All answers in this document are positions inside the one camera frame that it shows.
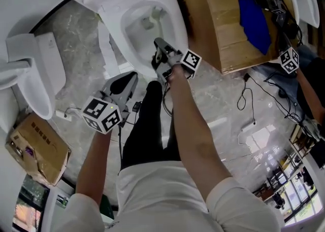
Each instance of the cardboard box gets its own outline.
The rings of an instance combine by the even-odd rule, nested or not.
[[[55,186],[63,175],[70,149],[49,123],[30,114],[10,135],[7,150],[34,180]]]
[[[284,0],[294,15],[291,0]],[[178,0],[189,38],[189,48],[222,74],[242,70],[278,57],[277,28],[272,13],[264,11],[272,44],[263,55],[240,25],[238,0]]]

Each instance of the sleeve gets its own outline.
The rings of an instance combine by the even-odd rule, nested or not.
[[[232,177],[217,184],[206,203],[225,232],[280,231],[270,207]]]
[[[82,194],[71,196],[56,232],[104,232],[105,227],[97,203]]]

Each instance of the blue cloth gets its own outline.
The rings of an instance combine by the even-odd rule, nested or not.
[[[238,2],[240,25],[244,27],[249,42],[266,55],[271,44],[271,37],[262,8],[255,0],[238,0]]]

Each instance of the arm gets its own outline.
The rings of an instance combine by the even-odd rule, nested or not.
[[[200,114],[181,66],[169,79],[174,106],[174,125],[182,162],[206,200],[210,191],[231,177],[221,162],[210,128]]]
[[[96,132],[77,180],[76,193],[92,198],[98,206],[104,191],[111,134],[109,132],[103,135]]]
[[[301,69],[297,70],[297,80],[301,86],[313,117],[320,125],[322,125],[325,117],[325,108],[321,105],[315,90],[312,88]]]

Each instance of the black pants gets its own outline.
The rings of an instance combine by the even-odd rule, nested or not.
[[[167,148],[163,148],[160,122],[162,99],[161,84],[157,81],[150,82],[142,101],[139,119],[123,148],[121,170],[141,163],[181,160],[173,117],[168,145]]]

